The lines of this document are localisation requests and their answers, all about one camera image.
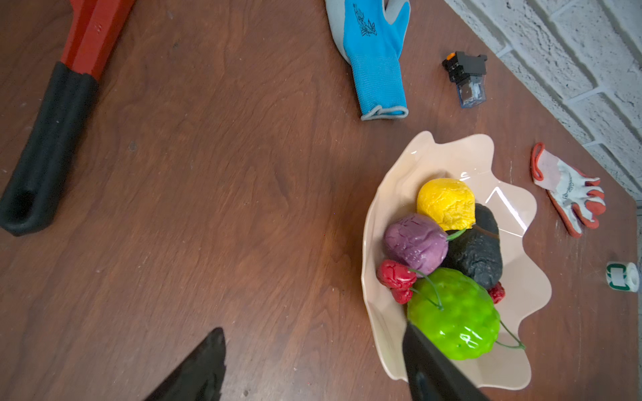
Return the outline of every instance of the red cherry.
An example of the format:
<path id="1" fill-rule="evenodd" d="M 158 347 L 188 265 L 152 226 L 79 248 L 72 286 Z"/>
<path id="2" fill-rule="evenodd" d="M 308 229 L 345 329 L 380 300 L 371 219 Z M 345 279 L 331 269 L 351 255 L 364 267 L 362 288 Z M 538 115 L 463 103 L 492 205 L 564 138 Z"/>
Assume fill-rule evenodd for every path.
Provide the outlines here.
<path id="1" fill-rule="evenodd" d="M 410 289 L 392 289 L 392 298 L 399 302 L 401 305 L 408 303 L 412 298 L 412 291 Z"/>
<path id="2" fill-rule="evenodd" d="M 417 275 L 407 266 L 394 260 L 384 260 L 377 269 L 379 282 L 390 289 L 407 290 L 417 281 Z"/>
<path id="3" fill-rule="evenodd" d="M 493 288 L 488 290 L 488 294 L 492 298 L 493 303 L 498 303 L 506 296 L 506 290 L 501 286 L 500 282 L 497 282 Z"/>

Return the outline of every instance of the purple fruit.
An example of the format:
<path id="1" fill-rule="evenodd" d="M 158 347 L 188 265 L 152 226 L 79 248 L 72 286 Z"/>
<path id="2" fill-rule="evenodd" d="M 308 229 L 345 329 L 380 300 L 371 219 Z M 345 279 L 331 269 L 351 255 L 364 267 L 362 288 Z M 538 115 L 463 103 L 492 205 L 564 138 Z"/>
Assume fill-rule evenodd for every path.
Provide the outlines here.
<path id="1" fill-rule="evenodd" d="M 386 229 L 383 241 L 392 259 L 430 274 L 448 252 L 446 233 L 428 216 L 409 214 Z"/>

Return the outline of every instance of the white brick wall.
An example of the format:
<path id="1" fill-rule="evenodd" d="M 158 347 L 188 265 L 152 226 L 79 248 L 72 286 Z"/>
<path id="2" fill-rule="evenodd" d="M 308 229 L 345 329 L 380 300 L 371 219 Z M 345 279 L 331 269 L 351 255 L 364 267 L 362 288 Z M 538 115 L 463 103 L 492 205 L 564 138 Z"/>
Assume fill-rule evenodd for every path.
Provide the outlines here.
<path id="1" fill-rule="evenodd" d="M 642 200 L 642 0 L 446 2 Z"/>

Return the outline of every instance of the black rubber grip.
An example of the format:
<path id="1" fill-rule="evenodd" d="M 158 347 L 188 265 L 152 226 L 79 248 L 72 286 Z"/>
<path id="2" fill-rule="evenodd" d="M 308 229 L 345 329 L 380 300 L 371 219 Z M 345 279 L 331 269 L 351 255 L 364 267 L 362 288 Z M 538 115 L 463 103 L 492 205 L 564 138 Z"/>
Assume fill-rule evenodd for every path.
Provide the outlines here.
<path id="1" fill-rule="evenodd" d="M 91 75 L 56 63 L 27 145 L 0 199 L 0 226 L 11 234 L 40 231 L 53 221 L 97 90 Z"/>

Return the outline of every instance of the fake fruit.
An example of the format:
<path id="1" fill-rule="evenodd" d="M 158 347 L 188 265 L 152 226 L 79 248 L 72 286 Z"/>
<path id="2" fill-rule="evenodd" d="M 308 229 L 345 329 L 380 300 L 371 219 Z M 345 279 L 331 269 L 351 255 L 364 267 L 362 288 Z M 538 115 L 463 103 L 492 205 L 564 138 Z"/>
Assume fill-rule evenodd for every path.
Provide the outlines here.
<path id="1" fill-rule="evenodd" d="M 406 290 L 417 281 L 417 274 L 394 260 L 384 260 L 377 269 L 377 279 L 390 289 Z"/>
<path id="2" fill-rule="evenodd" d="M 499 249 L 499 227 L 490 209 L 475 205 L 477 223 L 448 244 L 442 267 L 456 269 L 480 286 L 491 289 L 503 272 Z"/>
<path id="3" fill-rule="evenodd" d="M 453 269 L 439 268 L 419 280 L 408 302 L 408 320 L 448 358 L 462 360 L 492 350 L 499 335 L 499 313 L 486 290 Z M 429 300 L 440 299 L 443 309 Z"/>
<path id="4" fill-rule="evenodd" d="M 395 301 L 399 302 L 401 305 L 408 303 L 412 298 L 412 290 L 409 289 L 393 289 L 392 298 L 395 298 Z"/>
<path id="5" fill-rule="evenodd" d="M 488 290 L 488 295 L 492 298 L 492 302 L 497 304 L 506 296 L 506 290 L 501 286 L 500 282 L 497 282 L 493 288 Z"/>
<path id="6" fill-rule="evenodd" d="M 430 217 L 418 213 L 388 226 L 383 240 L 391 259 L 427 275 L 439 267 L 448 252 L 445 231 Z"/>
<path id="7" fill-rule="evenodd" d="M 430 216 L 443 230 L 463 230 L 475 223 L 475 195 L 454 178 L 436 178 L 421 187 L 417 212 Z"/>

